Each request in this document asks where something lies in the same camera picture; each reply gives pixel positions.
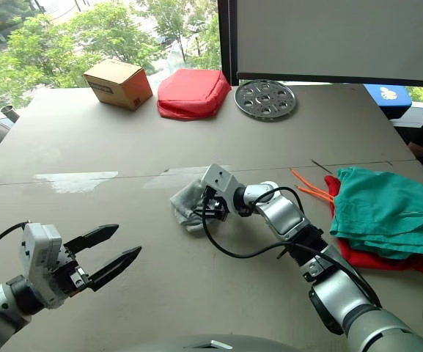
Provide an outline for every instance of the projector screen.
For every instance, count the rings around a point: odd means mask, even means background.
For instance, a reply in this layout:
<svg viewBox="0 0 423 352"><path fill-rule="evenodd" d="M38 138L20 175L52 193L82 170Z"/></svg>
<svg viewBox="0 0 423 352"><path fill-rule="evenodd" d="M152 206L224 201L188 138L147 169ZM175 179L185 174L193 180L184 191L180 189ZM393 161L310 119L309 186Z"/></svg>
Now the projector screen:
<svg viewBox="0 0 423 352"><path fill-rule="evenodd" d="M423 85L423 0L237 0L235 32L241 79Z"/></svg>

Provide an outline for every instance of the red cushion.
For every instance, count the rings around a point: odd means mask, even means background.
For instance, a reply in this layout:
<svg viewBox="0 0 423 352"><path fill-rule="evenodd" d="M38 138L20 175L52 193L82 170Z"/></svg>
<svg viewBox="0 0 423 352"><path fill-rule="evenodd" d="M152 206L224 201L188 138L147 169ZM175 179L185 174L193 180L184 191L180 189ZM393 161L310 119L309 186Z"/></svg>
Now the red cushion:
<svg viewBox="0 0 423 352"><path fill-rule="evenodd" d="M221 71L181 68L159 86L159 114L179 120L216 115L230 90Z"/></svg>

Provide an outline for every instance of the metal steamer tray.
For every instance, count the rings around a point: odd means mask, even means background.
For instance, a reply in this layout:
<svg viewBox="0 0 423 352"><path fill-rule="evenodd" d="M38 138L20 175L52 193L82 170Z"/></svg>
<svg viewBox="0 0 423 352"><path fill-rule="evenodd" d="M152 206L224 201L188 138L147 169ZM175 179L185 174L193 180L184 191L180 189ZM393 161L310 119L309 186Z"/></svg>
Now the metal steamer tray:
<svg viewBox="0 0 423 352"><path fill-rule="evenodd" d="M291 89L279 82L257 79L238 87L235 103L254 119L273 122L288 116L296 107L296 98Z"/></svg>

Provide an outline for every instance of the green towel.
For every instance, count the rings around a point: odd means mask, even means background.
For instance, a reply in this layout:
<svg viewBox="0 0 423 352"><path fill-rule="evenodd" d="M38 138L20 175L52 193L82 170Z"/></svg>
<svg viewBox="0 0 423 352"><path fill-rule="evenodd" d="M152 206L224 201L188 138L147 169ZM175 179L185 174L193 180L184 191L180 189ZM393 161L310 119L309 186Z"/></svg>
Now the green towel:
<svg viewBox="0 0 423 352"><path fill-rule="evenodd" d="M330 233L351 248L405 259L423 254L423 185L391 172L352 166L338 170Z"/></svg>

